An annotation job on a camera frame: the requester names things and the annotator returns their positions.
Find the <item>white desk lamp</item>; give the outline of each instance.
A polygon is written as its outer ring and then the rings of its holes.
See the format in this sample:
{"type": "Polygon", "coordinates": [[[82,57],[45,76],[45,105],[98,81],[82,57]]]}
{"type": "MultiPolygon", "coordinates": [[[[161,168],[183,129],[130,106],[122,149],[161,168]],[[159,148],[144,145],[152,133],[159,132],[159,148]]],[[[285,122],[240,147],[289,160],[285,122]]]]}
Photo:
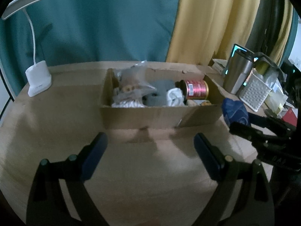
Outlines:
{"type": "Polygon", "coordinates": [[[28,16],[26,11],[26,7],[30,4],[33,4],[40,0],[13,0],[9,3],[8,7],[4,11],[2,15],[2,19],[6,20],[10,16],[12,16],[17,11],[21,10],[25,13],[26,18],[31,27],[31,32],[33,34],[33,65],[30,66],[26,71],[26,77],[29,83],[28,95],[33,97],[45,90],[47,90],[51,86],[51,75],[46,65],[46,61],[43,60],[41,62],[36,63],[36,40],[35,33],[33,30],[33,24],[28,16]]]}

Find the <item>white basket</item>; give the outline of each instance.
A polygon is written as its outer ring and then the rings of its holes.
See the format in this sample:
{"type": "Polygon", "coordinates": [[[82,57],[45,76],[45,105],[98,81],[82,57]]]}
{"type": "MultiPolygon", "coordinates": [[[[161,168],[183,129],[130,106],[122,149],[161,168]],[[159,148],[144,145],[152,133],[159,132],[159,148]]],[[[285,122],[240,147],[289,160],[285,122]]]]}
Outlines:
{"type": "Polygon", "coordinates": [[[254,75],[253,71],[245,88],[241,91],[239,98],[251,110],[257,112],[272,89],[261,79],[254,75]]]}

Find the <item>wooden tabletop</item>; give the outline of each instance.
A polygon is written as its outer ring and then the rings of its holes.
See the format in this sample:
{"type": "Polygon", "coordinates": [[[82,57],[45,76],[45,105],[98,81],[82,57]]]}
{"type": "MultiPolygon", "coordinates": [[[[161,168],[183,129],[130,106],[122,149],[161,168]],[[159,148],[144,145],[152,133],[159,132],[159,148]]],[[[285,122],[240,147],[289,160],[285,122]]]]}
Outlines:
{"type": "MultiPolygon", "coordinates": [[[[222,118],[192,128],[105,130],[97,100],[101,76],[109,67],[121,66],[92,62],[51,67],[52,86],[47,91],[30,98],[29,86],[24,87],[0,128],[1,191],[25,221],[40,160],[65,160],[104,131],[108,148],[85,187],[108,223],[135,225],[157,218],[161,225],[191,225],[216,188],[193,148],[193,136],[203,132],[224,154],[241,161],[251,162],[255,149],[229,134],[222,118]]],[[[271,167],[265,168],[270,174],[271,167]]],[[[79,218],[64,181],[61,186],[71,215],[79,218]]]]}

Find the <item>red can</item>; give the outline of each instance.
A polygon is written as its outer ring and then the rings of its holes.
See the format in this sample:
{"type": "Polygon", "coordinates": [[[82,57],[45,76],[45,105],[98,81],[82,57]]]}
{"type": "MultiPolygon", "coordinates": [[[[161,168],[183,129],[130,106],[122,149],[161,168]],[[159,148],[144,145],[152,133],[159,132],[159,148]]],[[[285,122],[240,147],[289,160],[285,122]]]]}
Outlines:
{"type": "Polygon", "coordinates": [[[181,80],[178,86],[186,99],[207,99],[208,85],[204,80],[181,80]]]}

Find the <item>screw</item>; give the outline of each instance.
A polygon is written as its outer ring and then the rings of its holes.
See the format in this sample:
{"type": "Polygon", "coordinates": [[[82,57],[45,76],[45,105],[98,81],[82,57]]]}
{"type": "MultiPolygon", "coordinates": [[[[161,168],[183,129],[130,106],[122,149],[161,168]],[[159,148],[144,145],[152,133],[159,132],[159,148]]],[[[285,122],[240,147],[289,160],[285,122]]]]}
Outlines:
{"type": "Polygon", "coordinates": [[[258,160],[258,159],[255,159],[255,160],[254,160],[254,163],[255,163],[256,165],[258,165],[258,166],[261,166],[261,161],[258,160]]]}
{"type": "Polygon", "coordinates": [[[77,159],[77,155],[75,155],[75,154],[69,155],[68,159],[69,159],[69,161],[75,161],[77,159]]]}
{"type": "Polygon", "coordinates": [[[43,159],[43,160],[41,160],[41,162],[40,162],[40,164],[41,164],[42,166],[45,166],[47,163],[48,163],[48,160],[47,160],[47,159],[43,159]]]}
{"type": "Polygon", "coordinates": [[[226,155],[226,156],[225,156],[225,160],[226,160],[227,162],[232,162],[232,161],[233,161],[233,157],[232,157],[231,155],[226,155]]]}

